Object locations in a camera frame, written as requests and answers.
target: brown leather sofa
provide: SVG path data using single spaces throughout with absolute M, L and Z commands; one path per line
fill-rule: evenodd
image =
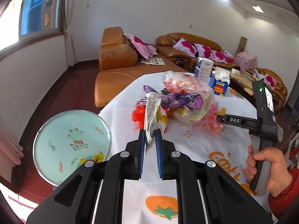
M 95 81 L 95 105 L 104 107 L 136 78 L 156 72 L 186 72 L 170 60 L 166 66 L 144 65 L 138 54 L 124 37 L 121 27 L 106 28 L 100 48 L 100 73 Z
M 288 94 L 288 90 L 284 85 L 282 79 L 274 72 L 266 68 L 257 68 L 258 73 L 262 75 L 268 74 L 269 76 L 273 77 L 277 84 L 275 89 L 272 90 L 273 102 L 274 102 L 274 110 L 280 111 L 286 101 L 286 96 Z M 250 74 L 253 75 L 252 70 L 247 70 Z
M 156 40 L 156 48 L 158 52 L 162 56 L 166 57 L 167 59 L 171 60 L 174 63 L 176 63 L 178 60 L 183 60 L 185 65 L 184 68 L 187 71 L 194 72 L 195 65 L 197 63 L 197 58 L 191 57 L 187 55 L 185 52 L 182 52 L 172 47 L 182 37 L 185 40 L 189 41 L 191 44 L 201 44 L 210 47 L 211 50 L 222 51 L 221 46 L 216 42 L 196 35 L 191 35 L 186 33 L 171 33 L 171 34 L 159 36 Z M 225 69 L 240 68 L 235 63 L 225 64 L 220 62 L 214 62 L 214 66 L 218 66 Z

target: tablecloth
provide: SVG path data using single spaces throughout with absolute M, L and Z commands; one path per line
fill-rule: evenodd
M 144 98 L 143 85 L 149 85 L 157 91 L 162 90 L 163 76 L 164 72 L 136 79 L 100 112 L 99 116 L 111 131 L 109 157 L 124 150 L 128 142 L 138 138 L 137 123 L 131 120 L 132 111 L 136 102 Z M 246 99 L 237 98 L 229 90 L 224 98 L 215 96 L 215 99 L 219 102 L 220 109 L 226 107 L 227 114 L 256 119 L 256 109 Z M 216 161 L 269 211 L 268 193 L 259 196 L 249 189 L 246 158 L 251 141 L 248 130 L 227 125 L 224 135 L 213 136 L 176 119 L 171 119 L 167 128 L 163 139 L 174 142 L 178 151 L 187 154 L 194 161 Z M 144 158 L 141 180 L 125 181 L 122 223 L 177 223 L 176 198 L 175 180 L 162 181 L 159 178 L 156 149 L 152 147 Z

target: red sleeve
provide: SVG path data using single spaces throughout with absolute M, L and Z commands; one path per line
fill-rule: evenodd
M 289 170 L 289 173 L 293 176 L 290 185 L 277 197 L 274 198 L 271 193 L 268 197 L 270 209 L 278 219 L 292 205 L 299 192 L 299 169 L 292 168 Z

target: red floor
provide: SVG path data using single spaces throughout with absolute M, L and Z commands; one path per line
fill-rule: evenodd
M 53 191 L 53 186 L 38 174 L 33 164 L 32 145 L 37 131 L 48 119 L 63 111 L 83 109 L 98 114 L 100 109 L 94 104 L 94 85 L 98 72 L 97 63 L 69 68 L 62 82 L 55 85 L 54 93 L 35 120 L 24 148 L 18 180 L 19 194 L 26 199 L 39 204 Z

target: gray handle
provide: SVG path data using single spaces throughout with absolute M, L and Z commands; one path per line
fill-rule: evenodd
M 253 154 L 273 145 L 272 142 L 266 139 L 261 139 L 258 136 L 252 136 L 251 143 L 253 146 Z M 257 161 L 256 168 L 258 171 L 250 184 L 250 188 L 254 192 L 263 195 L 266 192 L 266 187 L 270 178 L 271 162 L 268 160 Z

